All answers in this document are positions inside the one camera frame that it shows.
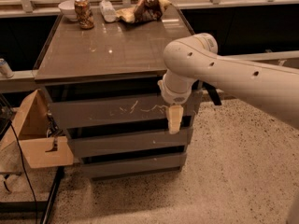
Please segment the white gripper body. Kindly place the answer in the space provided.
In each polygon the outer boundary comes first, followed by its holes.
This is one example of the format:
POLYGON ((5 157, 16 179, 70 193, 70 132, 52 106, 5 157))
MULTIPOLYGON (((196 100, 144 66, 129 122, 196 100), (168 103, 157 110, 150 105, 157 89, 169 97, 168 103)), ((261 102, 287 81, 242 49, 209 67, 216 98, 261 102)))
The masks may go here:
POLYGON ((183 105, 184 103, 187 102, 188 98, 191 95, 189 91, 184 93, 176 93, 174 91, 170 91, 164 84, 163 80, 158 81, 158 86, 160 88, 163 99, 169 105, 183 105))

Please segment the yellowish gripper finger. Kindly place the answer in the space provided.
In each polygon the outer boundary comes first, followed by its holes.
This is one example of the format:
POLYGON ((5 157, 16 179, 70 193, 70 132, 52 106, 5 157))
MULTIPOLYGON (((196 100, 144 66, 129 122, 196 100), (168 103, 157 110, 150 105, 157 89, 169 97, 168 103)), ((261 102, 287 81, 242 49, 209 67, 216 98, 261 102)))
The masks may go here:
POLYGON ((183 117, 183 107, 181 105, 171 105, 166 109, 166 117, 168 120, 168 131, 170 134, 178 133, 180 123, 183 117))

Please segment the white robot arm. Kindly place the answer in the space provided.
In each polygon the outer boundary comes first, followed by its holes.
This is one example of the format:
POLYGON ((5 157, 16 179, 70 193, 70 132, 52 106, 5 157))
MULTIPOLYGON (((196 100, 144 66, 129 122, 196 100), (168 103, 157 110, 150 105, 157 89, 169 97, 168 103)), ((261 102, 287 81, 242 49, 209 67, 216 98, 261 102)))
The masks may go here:
POLYGON ((212 35, 192 35, 164 49, 158 85, 169 113, 193 84, 229 95, 202 105, 195 119, 192 171, 199 180, 191 222, 298 224, 299 72, 220 56, 212 35))

